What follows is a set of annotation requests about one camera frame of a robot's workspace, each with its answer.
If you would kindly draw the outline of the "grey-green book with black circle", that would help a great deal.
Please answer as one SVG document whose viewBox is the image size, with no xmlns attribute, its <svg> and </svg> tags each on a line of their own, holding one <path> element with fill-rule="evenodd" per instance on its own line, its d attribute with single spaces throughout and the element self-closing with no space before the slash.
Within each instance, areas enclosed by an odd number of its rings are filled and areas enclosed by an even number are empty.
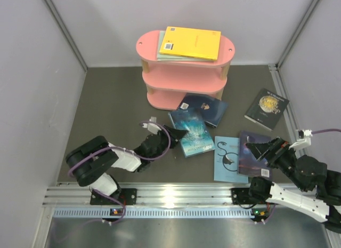
<svg viewBox="0 0 341 248">
<path fill-rule="evenodd" d="M 159 52 L 163 39 L 164 39 L 165 31 L 161 30 L 159 32 L 159 41 L 158 41 L 158 48 L 157 48 L 157 61 L 189 61 L 189 62 L 212 62 L 212 60 L 207 59 L 199 59 L 193 57 L 183 57 L 183 56 L 174 56 L 168 54 L 161 54 Z"/>
</svg>

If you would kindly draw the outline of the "teal ocean cover book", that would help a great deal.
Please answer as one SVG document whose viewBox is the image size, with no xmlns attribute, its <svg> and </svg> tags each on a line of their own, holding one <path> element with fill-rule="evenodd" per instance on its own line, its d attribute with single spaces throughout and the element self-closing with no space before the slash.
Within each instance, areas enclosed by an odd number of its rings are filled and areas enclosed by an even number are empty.
<svg viewBox="0 0 341 248">
<path fill-rule="evenodd" d="M 214 141 L 208 132 L 203 117 L 197 108 L 179 109 L 168 113 L 175 129 L 187 131 L 180 140 L 185 157 L 213 151 Z"/>
</svg>

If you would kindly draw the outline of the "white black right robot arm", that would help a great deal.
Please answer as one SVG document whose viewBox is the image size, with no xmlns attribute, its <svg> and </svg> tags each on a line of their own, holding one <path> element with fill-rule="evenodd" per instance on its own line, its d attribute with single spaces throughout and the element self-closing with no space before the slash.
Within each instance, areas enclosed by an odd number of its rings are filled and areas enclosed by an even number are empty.
<svg viewBox="0 0 341 248">
<path fill-rule="evenodd" d="M 326 229 L 340 233 L 340 172 L 328 169 L 326 163 L 311 156 L 296 156 L 296 151 L 311 144 L 311 138 L 293 144 L 282 138 L 267 143 L 246 144 L 257 160 L 265 159 L 267 166 L 281 170 L 302 192 L 315 190 L 315 197 L 293 193 L 264 177 L 253 177 L 248 188 L 233 188 L 232 203 L 243 209 L 257 204 L 279 204 L 304 213 Z"/>
</svg>

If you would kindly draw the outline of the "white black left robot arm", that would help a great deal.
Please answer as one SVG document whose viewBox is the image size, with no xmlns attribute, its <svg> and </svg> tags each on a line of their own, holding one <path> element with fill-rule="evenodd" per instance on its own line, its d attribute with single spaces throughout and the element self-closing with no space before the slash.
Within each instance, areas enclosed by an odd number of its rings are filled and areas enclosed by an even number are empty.
<svg viewBox="0 0 341 248">
<path fill-rule="evenodd" d="M 176 147 L 188 134 L 150 119 L 140 123 L 150 134 L 135 149 L 115 146 L 99 135 L 66 155 L 68 176 L 74 177 L 81 187 L 89 187 L 109 204 L 119 201 L 121 187 L 107 173 L 110 168 L 128 172 L 142 172 L 150 164 Z"/>
</svg>

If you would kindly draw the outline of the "light blue thin book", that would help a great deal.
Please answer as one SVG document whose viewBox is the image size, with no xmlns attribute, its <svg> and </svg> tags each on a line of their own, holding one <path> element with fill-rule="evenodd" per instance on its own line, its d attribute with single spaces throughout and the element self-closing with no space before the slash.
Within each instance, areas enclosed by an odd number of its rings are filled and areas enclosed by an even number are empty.
<svg viewBox="0 0 341 248">
<path fill-rule="evenodd" d="M 248 177 L 238 173 L 239 138 L 215 136 L 214 181 L 248 183 Z"/>
</svg>

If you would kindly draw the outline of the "yellow book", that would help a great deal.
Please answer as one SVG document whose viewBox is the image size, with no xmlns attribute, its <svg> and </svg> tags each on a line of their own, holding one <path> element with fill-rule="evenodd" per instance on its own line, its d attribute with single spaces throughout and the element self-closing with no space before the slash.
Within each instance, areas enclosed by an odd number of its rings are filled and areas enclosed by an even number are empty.
<svg viewBox="0 0 341 248">
<path fill-rule="evenodd" d="M 215 61 L 218 58 L 221 32 L 168 26 L 159 53 Z"/>
</svg>

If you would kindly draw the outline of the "dark navy hardcover book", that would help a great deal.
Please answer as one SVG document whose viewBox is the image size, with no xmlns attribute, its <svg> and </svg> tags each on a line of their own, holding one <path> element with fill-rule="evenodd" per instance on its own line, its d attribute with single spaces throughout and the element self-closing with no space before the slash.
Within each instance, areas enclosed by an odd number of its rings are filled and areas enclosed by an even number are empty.
<svg viewBox="0 0 341 248">
<path fill-rule="evenodd" d="M 187 93 L 177 109 L 197 108 L 205 123 L 216 128 L 226 109 L 228 103 L 206 94 Z"/>
</svg>

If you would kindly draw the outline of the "purple blue cover book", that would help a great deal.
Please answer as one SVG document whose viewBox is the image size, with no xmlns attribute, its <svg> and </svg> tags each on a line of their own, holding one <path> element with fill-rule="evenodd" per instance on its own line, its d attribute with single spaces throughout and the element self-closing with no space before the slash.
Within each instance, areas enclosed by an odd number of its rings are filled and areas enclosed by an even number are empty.
<svg viewBox="0 0 341 248">
<path fill-rule="evenodd" d="M 248 177 L 264 177 L 268 180 L 272 178 L 272 170 L 266 166 L 266 160 L 257 161 L 257 158 L 247 148 L 246 143 L 267 143 L 271 137 L 241 131 L 239 136 L 239 159 L 238 173 Z"/>
</svg>

